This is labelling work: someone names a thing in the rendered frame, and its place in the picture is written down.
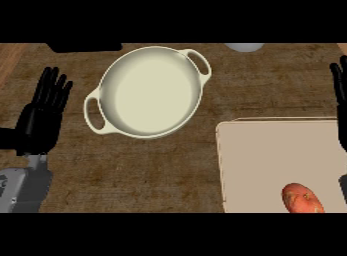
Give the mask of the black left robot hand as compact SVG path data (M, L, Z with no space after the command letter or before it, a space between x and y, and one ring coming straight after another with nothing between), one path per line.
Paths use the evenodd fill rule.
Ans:
M0 150L15 150L18 156L49 153L58 142L71 88L67 75L56 67L46 67L15 128L0 128Z

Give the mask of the pale grey round object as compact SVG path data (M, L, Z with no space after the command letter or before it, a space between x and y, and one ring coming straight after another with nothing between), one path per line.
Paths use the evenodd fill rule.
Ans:
M254 52L263 47L263 43L226 43L226 46L238 52Z

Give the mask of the cream two-handled pot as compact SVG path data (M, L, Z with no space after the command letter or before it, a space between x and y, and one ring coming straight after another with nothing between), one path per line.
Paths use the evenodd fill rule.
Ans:
M149 46L114 61L86 96L98 102L103 118L103 126L90 128L96 134L157 139L183 127L211 78L192 61L199 56L192 49Z

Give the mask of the orange squash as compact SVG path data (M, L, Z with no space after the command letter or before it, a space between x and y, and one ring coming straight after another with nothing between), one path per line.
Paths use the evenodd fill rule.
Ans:
M290 213L324 213L322 203L313 191L298 183L287 184L282 201Z

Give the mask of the beige tray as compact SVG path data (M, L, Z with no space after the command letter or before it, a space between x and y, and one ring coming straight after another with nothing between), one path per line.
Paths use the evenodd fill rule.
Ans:
M216 140L228 213L282 212L281 191L290 183L315 192L328 212L347 212L338 185L347 155L338 144L335 119L222 122Z

